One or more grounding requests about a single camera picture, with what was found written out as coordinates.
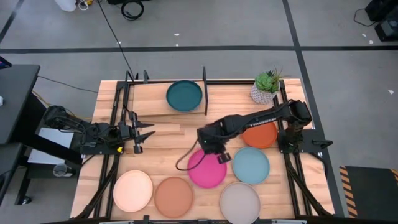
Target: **dark teal plate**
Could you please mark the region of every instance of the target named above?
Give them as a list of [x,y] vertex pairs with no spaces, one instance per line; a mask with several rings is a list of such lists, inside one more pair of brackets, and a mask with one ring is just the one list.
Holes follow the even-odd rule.
[[198,84],[181,80],[170,85],[166,93],[169,105],[178,111],[188,112],[199,106],[203,93]]

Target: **light blue plate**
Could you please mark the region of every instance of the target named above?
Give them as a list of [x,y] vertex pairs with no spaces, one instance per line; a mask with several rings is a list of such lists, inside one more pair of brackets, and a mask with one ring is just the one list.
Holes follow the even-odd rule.
[[255,147],[243,147],[234,156],[232,169],[235,176],[247,184],[261,184],[269,175],[267,156]]

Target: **black desk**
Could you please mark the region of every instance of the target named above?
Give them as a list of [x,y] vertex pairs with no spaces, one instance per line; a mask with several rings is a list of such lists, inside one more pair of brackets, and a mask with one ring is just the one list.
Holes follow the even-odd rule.
[[7,172],[0,177],[0,204],[18,165],[27,167],[16,201],[22,204],[31,167],[23,156],[25,146],[65,159],[65,163],[75,169],[81,167],[80,153],[36,134],[46,110],[32,94],[39,70],[38,65],[13,65],[0,70],[0,96],[4,98],[0,106],[0,175]]

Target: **pink plate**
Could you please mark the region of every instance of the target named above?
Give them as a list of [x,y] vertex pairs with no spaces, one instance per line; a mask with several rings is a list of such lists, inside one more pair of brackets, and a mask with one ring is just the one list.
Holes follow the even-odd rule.
[[[192,154],[188,161],[188,168],[198,164],[203,157],[203,150],[199,149]],[[206,155],[198,167],[188,171],[189,178],[199,187],[206,189],[216,187],[226,176],[226,163],[219,164],[217,156],[214,154]]]

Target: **orange plate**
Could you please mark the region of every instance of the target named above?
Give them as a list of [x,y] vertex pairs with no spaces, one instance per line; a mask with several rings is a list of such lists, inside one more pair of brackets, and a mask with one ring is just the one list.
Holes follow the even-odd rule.
[[252,147],[264,149],[271,146],[278,136],[275,123],[249,128],[242,134],[243,141]]

